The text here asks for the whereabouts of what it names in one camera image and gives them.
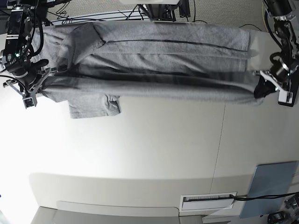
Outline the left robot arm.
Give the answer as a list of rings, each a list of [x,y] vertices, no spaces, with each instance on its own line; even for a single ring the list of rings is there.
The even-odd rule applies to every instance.
[[[270,55],[272,66],[265,74],[287,91],[299,87],[299,22],[289,0],[264,0],[264,24],[279,52]]]

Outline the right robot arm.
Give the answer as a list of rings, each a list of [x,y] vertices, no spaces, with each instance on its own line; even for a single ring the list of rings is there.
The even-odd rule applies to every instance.
[[[12,9],[2,64],[25,97],[32,87],[56,102],[96,97],[158,97],[255,104],[277,91],[265,71],[247,69],[250,33],[169,21],[81,23],[58,44],[56,71],[31,63],[38,17]]]

